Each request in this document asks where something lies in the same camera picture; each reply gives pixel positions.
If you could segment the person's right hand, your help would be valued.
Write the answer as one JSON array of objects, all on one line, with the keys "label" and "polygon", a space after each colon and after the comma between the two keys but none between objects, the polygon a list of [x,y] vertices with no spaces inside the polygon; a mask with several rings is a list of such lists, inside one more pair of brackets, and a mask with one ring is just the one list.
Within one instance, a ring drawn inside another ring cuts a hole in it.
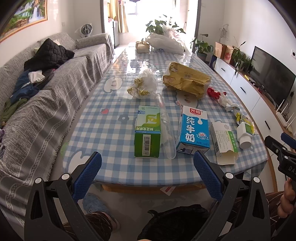
[{"label": "person's right hand", "polygon": [[280,218],[287,218],[294,210],[292,202],[295,199],[295,191],[292,188],[292,179],[288,178],[284,185],[284,193],[280,198],[280,206],[277,209]]}]

